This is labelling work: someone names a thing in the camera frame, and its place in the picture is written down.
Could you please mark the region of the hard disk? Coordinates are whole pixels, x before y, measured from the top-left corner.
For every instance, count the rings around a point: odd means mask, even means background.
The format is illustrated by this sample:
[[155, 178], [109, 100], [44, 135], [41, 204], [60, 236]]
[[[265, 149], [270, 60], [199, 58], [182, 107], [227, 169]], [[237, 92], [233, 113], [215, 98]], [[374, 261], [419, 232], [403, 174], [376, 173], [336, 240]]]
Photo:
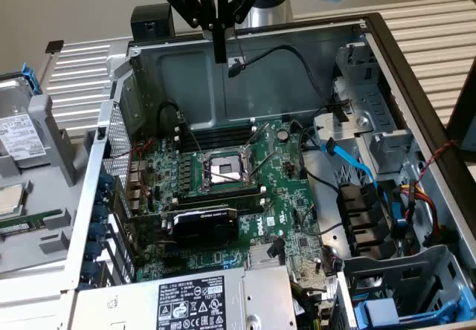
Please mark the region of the hard disk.
[[51, 165], [51, 99], [43, 94], [33, 69], [0, 74], [0, 178]]

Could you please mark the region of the black plastic clamp block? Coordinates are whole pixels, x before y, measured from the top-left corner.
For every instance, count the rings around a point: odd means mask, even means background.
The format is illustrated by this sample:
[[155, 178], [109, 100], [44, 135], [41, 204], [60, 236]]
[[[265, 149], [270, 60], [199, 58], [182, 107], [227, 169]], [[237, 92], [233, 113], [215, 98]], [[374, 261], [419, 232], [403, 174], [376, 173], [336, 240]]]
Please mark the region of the black plastic clamp block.
[[132, 11], [130, 26], [136, 42], [173, 38], [176, 34], [169, 3], [136, 6]]

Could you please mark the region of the open grey PC case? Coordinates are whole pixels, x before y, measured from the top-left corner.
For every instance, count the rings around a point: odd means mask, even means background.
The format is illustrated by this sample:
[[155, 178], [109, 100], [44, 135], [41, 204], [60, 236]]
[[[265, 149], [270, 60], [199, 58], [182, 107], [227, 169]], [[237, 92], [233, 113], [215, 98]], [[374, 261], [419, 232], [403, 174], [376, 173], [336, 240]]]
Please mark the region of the open grey PC case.
[[[388, 105], [413, 133], [419, 149], [416, 178], [377, 178], [360, 157], [334, 139], [318, 139], [318, 115], [335, 112], [339, 120], [347, 119], [341, 110], [344, 102], [332, 95], [332, 82], [340, 75], [335, 58], [340, 47], [360, 42], [377, 58], [391, 90]], [[446, 136], [381, 16], [245, 30], [233, 34], [225, 47], [227, 61], [217, 63], [211, 42], [198, 36], [129, 45], [125, 63], [115, 71], [110, 98], [101, 107], [89, 154], [68, 258], [74, 278], [68, 290], [66, 330], [81, 291], [141, 283], [126, 232], [131, 152], [141, 140], [173, 136], [181, 122], [179, 110], [192, 130], [274, 116], [301, 121], [318, 144], [305, 154], [306, 165], [336, 186], [337, 196], [332, 198], [323, 186], [312, 185], [320, 226], [341, 222], [340, 184], [372, 184], [390, 219], [396, 243], [391, 258], [444, 245], [476, 293], [476, 184], [460, 157], [458, 142]], [[355, 258], [343, 225], [323, 243], [334, 248], [343, 263]], [[335, 299], [322, 300], [325, 288], [315, 294], [293, 288], [287, 274], [297, 330], [331, 330]]]

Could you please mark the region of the black RAM slot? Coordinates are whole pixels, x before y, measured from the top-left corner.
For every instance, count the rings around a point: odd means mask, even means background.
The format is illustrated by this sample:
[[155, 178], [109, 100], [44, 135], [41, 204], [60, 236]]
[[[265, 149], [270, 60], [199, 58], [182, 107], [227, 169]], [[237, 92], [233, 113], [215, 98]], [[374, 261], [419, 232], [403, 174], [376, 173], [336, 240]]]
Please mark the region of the black RAM slot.
[[[244, 145], [248, 141], [248, 138], [242, 140], [201, 140], [199, 144], [202, 150], [209, 150], [209, 149], [220, 149], [229, 146], [239, 146]], [[191, 137], [186, 138], [181, 143], [181, 151], [182, 152], [196, 152], [198, 151], [196, 148], [195, 143]]]
[[249, 137], [251, 134], [251, 127], [236, 126], [221, 129], [203, 129], [193, 131], [196, 139], [201, 140], [242, 140]]
[[211, 129], [190, 130], [189, 126], [185, 122], [180, 122], [178, 127], [183, 132], [186, 132], [190, 135], [194, 134], [198, 138], [242, 138], [251, 134], [252, 125], [250, 123], [241, 123], [237, 125], [219, 126], [216, 128], [213, 127]]
[[217, 190], [214, 192], [201, 193], [197, 195], [186, 195], [182, 196], [180, 200], [205, 200], [212, 198], [232, 198], [232, 197], [245, 197], [248, 195], [259, 195], [261, 193], [261, 185], [257, 184], [249, 188], [238, 188], [238, 189], [223, 189]]
[[194, 136], [202, 149], [213, 149], [246, 144], [251, 137], [251, 130], [200, 131]]

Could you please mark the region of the thin metal locking lever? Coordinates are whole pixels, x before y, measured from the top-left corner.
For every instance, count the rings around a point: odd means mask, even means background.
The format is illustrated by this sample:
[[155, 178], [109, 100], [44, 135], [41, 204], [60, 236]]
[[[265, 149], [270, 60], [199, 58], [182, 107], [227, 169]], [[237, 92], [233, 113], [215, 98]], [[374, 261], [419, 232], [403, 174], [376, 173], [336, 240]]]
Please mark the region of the thin metal locking lever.
[[264, 123], [263, 125], [257, 128], [254, 128], [253, 126], [251, 137], [248, 139], [246, 144], [243, 145], [243, 148], [248, 148], [255, 140], [257, 140], [261, 135], [261, 132], [263, 132], [268, 127], [268, 125], [269, 123]]
[[179, 111], [178, 111], [178, 115], [179, 115], [179, 118], [180, 118], [181, 122], [185, 125], [185, 127], [187, 128], [187, 130], [188, 130], [188, 132], [189, 132], [191, 138], [193, 139], [193, 142], [195, 143], [197, 150], [200, 152], [201, 156], [203, 156], [203, 155], [204, 155], [203, 150], [202, 150], [202, 148], [201, 148], [201, 146], [200, 146], [198, 140], [196, 139], [196, 136], [194, 135], [193, 130], [190, 128], [190, 125], [189, 125], [189, 123], [187, 122], [187, 119], [186, 119], [186, 117], [185, 117], [184, 112], [182, 112], [181, 110], [179, 110]]

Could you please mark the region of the CPU socket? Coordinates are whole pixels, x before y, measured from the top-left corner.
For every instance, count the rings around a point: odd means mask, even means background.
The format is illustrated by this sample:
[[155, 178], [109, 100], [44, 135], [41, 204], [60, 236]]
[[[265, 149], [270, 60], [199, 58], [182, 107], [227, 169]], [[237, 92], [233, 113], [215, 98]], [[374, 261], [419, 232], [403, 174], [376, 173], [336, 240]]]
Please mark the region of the CPU socket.
[[240, 180], [239, 147], [214, 149], [204, 152], [204, 155], [199, 157], [202, 172], [201, 191], [211, 193], [221, 189], [249, 188], [257, 185], [257, 177], [253, 184], [244, 184]]

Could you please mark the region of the silver metal drive cage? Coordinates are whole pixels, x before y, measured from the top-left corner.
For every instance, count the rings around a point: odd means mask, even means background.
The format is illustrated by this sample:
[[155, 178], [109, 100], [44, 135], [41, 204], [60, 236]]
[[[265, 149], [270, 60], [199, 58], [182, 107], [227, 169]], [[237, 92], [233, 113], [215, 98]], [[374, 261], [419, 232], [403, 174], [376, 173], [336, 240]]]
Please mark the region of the silver metal drive cage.
[[360, 42], [340, 47], [335, 58], [339, 76], [332, 95], [344, 102], [346, 120], [335, 112], [315, 118], [318, 139], [334, 139], [354, 157], [360, 157], [377, 178], [416, 178], [419, 173], [417, 142], [388, 103], [391, 90], [372, 49]]

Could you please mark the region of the black graphics card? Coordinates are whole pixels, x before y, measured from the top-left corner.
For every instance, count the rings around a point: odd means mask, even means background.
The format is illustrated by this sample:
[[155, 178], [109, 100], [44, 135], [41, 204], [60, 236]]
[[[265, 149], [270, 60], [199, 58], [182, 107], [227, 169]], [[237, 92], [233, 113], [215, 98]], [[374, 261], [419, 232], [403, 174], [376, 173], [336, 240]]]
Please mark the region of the black graphics card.
[[230, 207], [182, 210], [129, 220], [140, 245], [173, 243], [182, 247], [218, 244], [238, 237], [238, 211]]

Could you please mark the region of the grey plastic parts rack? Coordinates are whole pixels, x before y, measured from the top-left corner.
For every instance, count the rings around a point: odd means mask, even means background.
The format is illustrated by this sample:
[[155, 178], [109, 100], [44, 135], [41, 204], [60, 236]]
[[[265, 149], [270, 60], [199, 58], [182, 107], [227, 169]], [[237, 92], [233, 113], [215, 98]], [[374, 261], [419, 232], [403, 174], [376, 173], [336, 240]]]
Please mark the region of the grey plastic parts rack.
[[18, 216], [50, 215], [43, 219], [43, 228], [0, 235], [0, 279], [13, 278], [26, 269], [62, 261], [68, 254], [89, 161], [91, 133], [81, 138], [69, 137], [66, 130], [58, 127], [52, 112], [46, 124], [53, 163], [25, 169], [21, 175], [0, 178], [0, 187], [24, 185], [23, 208]]

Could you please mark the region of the silver chipset heatsink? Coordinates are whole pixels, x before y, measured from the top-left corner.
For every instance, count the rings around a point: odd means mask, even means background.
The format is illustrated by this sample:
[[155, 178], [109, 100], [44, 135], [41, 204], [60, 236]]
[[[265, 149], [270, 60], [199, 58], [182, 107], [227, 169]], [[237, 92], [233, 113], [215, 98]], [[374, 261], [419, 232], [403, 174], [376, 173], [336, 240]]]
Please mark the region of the silver chipset heatsink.
[[284, 265], [284, 253], [274, 244], [255, 245], [249, 249], [247, 261], [249, 270], [255, 271]]

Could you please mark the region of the dark brown panel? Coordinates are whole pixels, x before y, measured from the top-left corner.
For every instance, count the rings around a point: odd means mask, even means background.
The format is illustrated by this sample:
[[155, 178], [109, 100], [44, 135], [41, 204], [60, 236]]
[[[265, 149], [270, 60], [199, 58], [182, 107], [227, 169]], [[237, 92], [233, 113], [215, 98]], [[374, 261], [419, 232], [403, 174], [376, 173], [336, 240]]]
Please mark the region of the dark brown panel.
[[446, 134], [463, 151], [476, 153], [476, 57], [451, 113]]

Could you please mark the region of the green Dell motherboard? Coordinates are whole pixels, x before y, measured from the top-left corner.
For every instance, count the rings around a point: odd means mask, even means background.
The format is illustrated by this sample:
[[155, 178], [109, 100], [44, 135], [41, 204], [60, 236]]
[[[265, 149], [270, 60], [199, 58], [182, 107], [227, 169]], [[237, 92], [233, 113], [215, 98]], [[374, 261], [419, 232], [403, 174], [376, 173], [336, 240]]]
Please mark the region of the green Dell motherboard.
[[[318, 223], [318, 205], [312, 185], [318, 184], [337, 196], [336, 186], [319, 178], [305, 162], [305, 154], [317, 149], [317, 141], [309, 126], [294, 118], [270, 117], [249, 122], [251, 134], [264, 123], [268, 127], [251, 144], [254, 160], [261, 162], [271, 155], [257, 173], [259, 195], [245, 197], [180, 200], [186, 195], [206, 193], [200, 190], [199, 151], [182, 152], [181, 143], [190, 134], [180, 128], [171, 137], [148, 138], [139, 141], [131, 152], [127, 176], [129, 218], [126, 232], [135, 253], [136, 279], [146, 282], [175, 276], [247, 268], [251, 246], [274, 244], [285, 256], [292, 287], [308, 294], [324, 290], [324, 268], [321, 248], [323, 238], [307, 236], [299, 221], [312, 204], [304, 220], [305, 230], [320, 232], [329, 226]], [[280, 143], [277, 131], [289, 132], [289, 140]], [[230, 207], [238, 211], [239, 233], [235, 240], [218, 244], [182, 247], [173, 243], [140, 245], [129, 220], [136, 216], [163, 215], [182, 210], [209, 207]]]

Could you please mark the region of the silver CPU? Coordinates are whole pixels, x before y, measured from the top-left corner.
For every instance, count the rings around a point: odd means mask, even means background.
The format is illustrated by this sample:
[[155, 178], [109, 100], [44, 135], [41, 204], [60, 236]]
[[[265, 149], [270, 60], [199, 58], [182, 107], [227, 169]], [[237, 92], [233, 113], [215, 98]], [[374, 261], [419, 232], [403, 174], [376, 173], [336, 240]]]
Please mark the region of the silver CPU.
[[21, 214], [25, 188], [23, 184], [0, 187], [0, 219]]

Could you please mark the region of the silver power supply unit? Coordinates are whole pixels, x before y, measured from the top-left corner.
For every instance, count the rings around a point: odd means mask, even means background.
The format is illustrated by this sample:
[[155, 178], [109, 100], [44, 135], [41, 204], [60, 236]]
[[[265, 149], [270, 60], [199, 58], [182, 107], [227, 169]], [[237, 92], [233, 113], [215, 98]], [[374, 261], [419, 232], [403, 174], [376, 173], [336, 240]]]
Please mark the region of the silver power supply unit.
[[70, 330], [297, 330], [287, 270], [234, 268], [81, 291]]

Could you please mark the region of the black plastic finned bracket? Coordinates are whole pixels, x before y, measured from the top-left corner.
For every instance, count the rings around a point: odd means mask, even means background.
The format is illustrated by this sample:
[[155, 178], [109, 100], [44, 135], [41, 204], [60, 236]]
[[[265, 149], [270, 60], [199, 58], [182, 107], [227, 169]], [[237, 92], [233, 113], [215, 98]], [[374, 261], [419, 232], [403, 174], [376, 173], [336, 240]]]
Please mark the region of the black plastic finned bracket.
[[372, 184], [339, 185], [338, 209], [353, 257], [389, 259], [396, 253], [390, 219]]

